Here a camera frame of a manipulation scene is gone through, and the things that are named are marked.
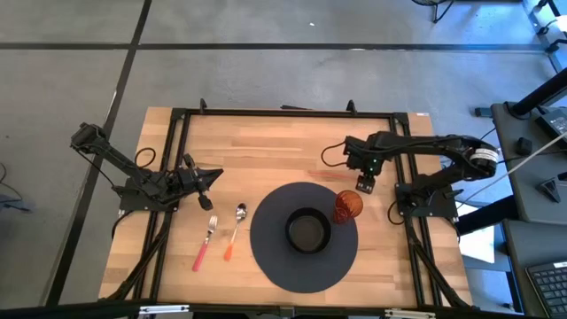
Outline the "black aluminium table frame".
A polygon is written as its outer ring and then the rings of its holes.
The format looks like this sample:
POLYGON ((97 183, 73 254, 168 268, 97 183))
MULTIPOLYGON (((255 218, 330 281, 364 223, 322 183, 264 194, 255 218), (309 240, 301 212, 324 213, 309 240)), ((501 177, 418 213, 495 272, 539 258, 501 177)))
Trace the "black aluminium table frame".
MULTIPOLYGON (((346 189, 354 180, 313 178, 308 170, 340 173, 336 169, 344 162, 317 164, 324 157, 323 146, 335 143, 340 137, 354 136, 365 141, 378 131, 393 132, 399 136, 411 136, 409 120, 416 115, 406 113, 350 113, 319 112, 309 110, 253 110, 253 109, 199 109, 150 108, 144 120, 138 146, 157 146, 164 142, 160 173, 172 172, 185 165, 183 155, 188 153, 197 167, 222 168, 223 174, 206 192, 212 201, 212 213, 229 216, 229 208, 245 202, 252 208, 252 216, 259 203, 273 190, 288 183, 316 183, 335 193, 346 189)), ((189 305, 189 312, 260 313, 282 317, 295 315, 377 315, 384 317, 389 308, 401 308, 435 313, 437 319, 447 318, 514 318, 499 313, 484 312, 468 305, 450 287, 431 256, 434 244, 423 248, 414 229, 414 216, 403 216, 402 227, 394 227, 377 216, 393 202, 395 186, 404 183, 405 177, 418 175, 414 155, 401 154, 385 161, 377 186, 386 191, 375 195, 363 195, 364 213, 356 222, 358 251, 349 272, 337 284, 321 292, 298 293, 286 291, 268 280, 256 263, 250 242, 251 222, 247 222, 248 237, 242 243, 250 248, 237 247, 240 253, 233 263, 209 258, 199 271, 191 270, 197 257, 196 245, 205 236, 205 215, 198 213, 201 206, 198 194, 181 199, 173 211, 164 214, 161 228, 151 244, 146 240, 144 254, 126 279, 116 290, 93 303, 57 305, 49 296, 47 307, 14 308, 0 311, 0 319, 67 319, 67 318, 120 318, 138 316, 139 308, 153 305, 189 305), (149 288, 149 299, 125 300, 142 272, 151 263, 153 255, 165 246, 154 263, 154 278, 149 288), (427 305, 424 302, 422 276, 419 261, 430 273, 433 301, 441 302, 438 290, 445 295, 451 307, 427 305)), ((127 244, 127 235, 134 231, 147 235, 142 221, 142 211, 134 219, 118 228, 119 243, 127 244)), ((209 255, 218 255, 229 238, 210 239, 209 255)))

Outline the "dark round woven placemat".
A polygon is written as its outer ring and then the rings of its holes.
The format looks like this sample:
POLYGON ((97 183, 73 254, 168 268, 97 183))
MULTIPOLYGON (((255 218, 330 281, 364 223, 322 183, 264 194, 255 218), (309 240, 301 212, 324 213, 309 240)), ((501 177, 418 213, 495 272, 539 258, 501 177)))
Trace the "dark round woven placemat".
POLYGON ((358 230, 353 220, 333 221, 336 196, 320 184, 288 183, 259 203, 250 229, 252 255, 273 284, 289 292, 321 292, 349 272, 358 251, 358 230), (286 221, 302 207, 321 211, 330 222, 331 239, 320 253, 298 253, 287 242, 286 221))

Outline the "grey desk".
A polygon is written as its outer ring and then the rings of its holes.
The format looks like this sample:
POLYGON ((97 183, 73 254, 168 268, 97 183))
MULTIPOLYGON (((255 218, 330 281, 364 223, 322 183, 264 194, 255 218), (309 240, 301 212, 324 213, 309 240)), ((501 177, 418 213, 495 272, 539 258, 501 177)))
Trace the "grey desk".
POLYGON ((491 111, 506 169, 511 172, 509 181, 519 218, 525 222, 567 225, 567 180, 559 179, 560 174, 567 173, 567 140, 550 144, 552 137, 536 122, 540 116, 536 110, 526 120, 510 115, 504 104, 492 105, 491 111), (524 159, 516 152, 521 137, 532 143, 534 151, 541 147, 546 149, 514 170, 524 159), (553 178, 556 179, 559 202, 537 189, 538 185, 553 178))
POLYGON ((502 227, 524 314, 549 319, 526 269, 567 260, 567 226, 506 220, 502 227))

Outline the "black desk beam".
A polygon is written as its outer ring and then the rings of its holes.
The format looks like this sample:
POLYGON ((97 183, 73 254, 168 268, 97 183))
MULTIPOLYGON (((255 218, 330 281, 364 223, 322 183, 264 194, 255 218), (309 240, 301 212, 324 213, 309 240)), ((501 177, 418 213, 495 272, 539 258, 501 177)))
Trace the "black desk beam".
POLYGON ((515 197, 510 195, 460 217, 455 227, 460 235, 467 235, 506 219, 517 220, 518 218, 519 213, 515 197))

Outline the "orange faceted plastic tumbler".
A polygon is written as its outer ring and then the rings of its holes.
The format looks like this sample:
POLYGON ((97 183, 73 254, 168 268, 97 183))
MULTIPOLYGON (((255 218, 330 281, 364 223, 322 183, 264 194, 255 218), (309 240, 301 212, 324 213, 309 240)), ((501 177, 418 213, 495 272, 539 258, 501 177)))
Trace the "orange faceted plastic tumbler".
POLYGON ((361 214, 363 201, 354 191, 341 191, 335 199, 333 221, 343 224, 361 214))

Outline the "black bowl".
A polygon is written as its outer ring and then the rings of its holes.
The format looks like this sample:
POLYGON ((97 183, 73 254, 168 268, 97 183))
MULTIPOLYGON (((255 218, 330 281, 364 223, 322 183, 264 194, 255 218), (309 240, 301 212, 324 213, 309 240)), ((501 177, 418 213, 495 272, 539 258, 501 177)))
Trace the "black bowl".
POLYGON ((284 234, 289 245, 298 253, 322 252, 330 242, 331 226, 328 218, 312 207, 302 207, 287 219, 284 234))

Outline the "black triangular stand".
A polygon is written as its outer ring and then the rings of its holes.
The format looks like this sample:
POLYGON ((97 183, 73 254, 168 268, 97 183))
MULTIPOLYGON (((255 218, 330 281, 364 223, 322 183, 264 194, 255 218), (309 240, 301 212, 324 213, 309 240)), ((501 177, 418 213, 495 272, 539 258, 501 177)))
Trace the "black triangular stand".
POLYGON ((546 181, 537 184, 536 190, 543 194, 550 201, 560 203, 561 196, 557 189, 557 182, 558 179, 556 177, 547 179, 546 181))

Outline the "orange drinking straw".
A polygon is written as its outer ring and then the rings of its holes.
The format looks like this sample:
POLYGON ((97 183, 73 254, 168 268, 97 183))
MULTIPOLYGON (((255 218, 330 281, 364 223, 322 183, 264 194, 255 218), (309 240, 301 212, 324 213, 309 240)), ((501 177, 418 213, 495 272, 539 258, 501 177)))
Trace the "orange drinking straw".
POLYGON ((338 174, 338 173, 333 173, 333 172, 327 172, 327 171, 314 171, 314 170, 308 170, 307 174, 309 176, 312 176, 313 178, 326 178, 326 179, 333 179, 333 180, 355 180, 356 177, 354 175, 350 175, 350 174, 338 174))

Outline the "black pole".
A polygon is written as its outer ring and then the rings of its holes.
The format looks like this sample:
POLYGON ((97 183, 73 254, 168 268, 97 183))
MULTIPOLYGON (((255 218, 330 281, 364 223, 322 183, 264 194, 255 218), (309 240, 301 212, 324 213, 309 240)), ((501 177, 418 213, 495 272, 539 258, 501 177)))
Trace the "black pole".
POLYGON ((553 76, 548 81, 541 84, 537 89, 515 103, 509 112, 518 118, 525 117, 532 109, 543 105, 553 97, 567 89, 567 67, 553 76))

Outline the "white paper sheet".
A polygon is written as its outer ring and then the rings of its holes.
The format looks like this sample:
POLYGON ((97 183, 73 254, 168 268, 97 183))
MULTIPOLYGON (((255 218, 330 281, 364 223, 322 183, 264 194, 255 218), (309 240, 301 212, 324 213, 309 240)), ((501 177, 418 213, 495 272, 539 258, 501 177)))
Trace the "white paper sheet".
POLYGON ((462 255, 486 263, 495 263, 494 226, 463 235, 459 232, 459 248, 462 255))

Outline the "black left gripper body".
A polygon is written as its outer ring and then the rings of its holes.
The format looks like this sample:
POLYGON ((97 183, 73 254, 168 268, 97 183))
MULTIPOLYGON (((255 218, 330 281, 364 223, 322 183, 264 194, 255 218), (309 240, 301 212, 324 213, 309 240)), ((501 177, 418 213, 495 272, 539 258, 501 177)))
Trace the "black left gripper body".
POLYGON ((200 204, 201 208, 206 211, 212 210, 214 206, 212 204, 212 201, 206 195, 207 191, 200 189, 198 176, 196 173, 196 169, 198 167, 196 166, 193 158, 188 153, 186 153, 183 155, 183 161, 186 165, 186 168, 181 168, 177 172, 178 181, 181 185, 183 194, 190 195, 192 193, 197 193, 198 203, 200 204))

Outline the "black keyboard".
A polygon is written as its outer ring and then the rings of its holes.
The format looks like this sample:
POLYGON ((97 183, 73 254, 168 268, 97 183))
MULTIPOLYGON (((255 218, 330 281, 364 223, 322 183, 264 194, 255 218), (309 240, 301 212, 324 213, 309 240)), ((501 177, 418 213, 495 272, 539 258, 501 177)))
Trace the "black keyboard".
POLYGON ((567 260, 549 262, 526 269, 549 319, 567 319, 567 260))

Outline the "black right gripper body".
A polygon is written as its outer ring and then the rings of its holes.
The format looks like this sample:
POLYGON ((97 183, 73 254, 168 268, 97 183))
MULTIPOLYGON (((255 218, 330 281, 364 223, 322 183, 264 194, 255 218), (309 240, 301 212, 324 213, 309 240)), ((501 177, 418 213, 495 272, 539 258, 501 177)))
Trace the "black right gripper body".
POLYGON ((363 175, 379 175, 382 171, 382 160, 377 156, 376 140, 377 133, 369 135, 365 141, 354 136, 346 136, 344 148, 346 166, 352 170, 360 170, 363 175))

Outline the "spoon with orange handle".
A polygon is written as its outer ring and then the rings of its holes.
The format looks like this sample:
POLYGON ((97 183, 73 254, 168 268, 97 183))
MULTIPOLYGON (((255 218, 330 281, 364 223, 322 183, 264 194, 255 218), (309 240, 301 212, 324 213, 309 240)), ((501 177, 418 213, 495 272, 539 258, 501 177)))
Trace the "spoon with orange handle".
POLYGON ((236 208, 236 226, 233 230, 233 233, 232 233, 231 239, 229 241, 229 245, 227 246, 227 249, 225 251, 225 254, 223 255, 223 259, 225 261, 230 261, 230 259, 231 259, 239 226, 240 226, 241 222, 245 219, 246 216, 247 216, 247 205, 245 203, 238 204, 237 208, 236 208))

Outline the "silver metal bracket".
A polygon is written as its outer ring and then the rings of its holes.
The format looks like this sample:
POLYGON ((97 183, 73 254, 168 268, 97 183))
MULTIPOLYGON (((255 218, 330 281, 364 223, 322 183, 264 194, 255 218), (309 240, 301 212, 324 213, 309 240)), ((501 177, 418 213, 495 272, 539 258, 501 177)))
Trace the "silver metal bracket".
POLYGON ((161 315, 186 313, 190 311, 189 305, 153 305, 142 306, 139 308, 139 315, 161 315))
POLYGON ((437 319, 437 316, 432 312, 389 308, 384 311, 384 319, 437 319))

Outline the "black power adapter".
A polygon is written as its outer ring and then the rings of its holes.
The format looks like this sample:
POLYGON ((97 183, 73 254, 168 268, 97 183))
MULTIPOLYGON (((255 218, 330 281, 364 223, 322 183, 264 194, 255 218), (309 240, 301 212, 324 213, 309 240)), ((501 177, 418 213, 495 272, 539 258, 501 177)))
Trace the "black power adapter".
POLYGON ((563 109, 554 109, 543 113, 535 122, 544 133, 552 138, 567 132, 567 113, 563 109))

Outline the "fork with pink handle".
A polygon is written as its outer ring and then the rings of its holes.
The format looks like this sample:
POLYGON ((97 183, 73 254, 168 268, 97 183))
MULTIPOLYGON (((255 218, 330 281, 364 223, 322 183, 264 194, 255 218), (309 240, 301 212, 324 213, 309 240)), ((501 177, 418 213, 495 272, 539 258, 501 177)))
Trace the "fork with pink handle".
POLYGON ((197 255, 196 259, 193 262, 193 265, 192 265, 192 268, 191 268, 192 271, 194 271, 194 272, 199 271, 200 266, 203 262, 203 259, 205 258, 206 250, 207 250, 207 247, 209 245, 211 236, 216 231, 217 224, 218 224, 218 216, 212 215, 210 217, 208 225, 207 225, 206 237, 205 237, 202 245, 199 248, 198 255, 197 255))

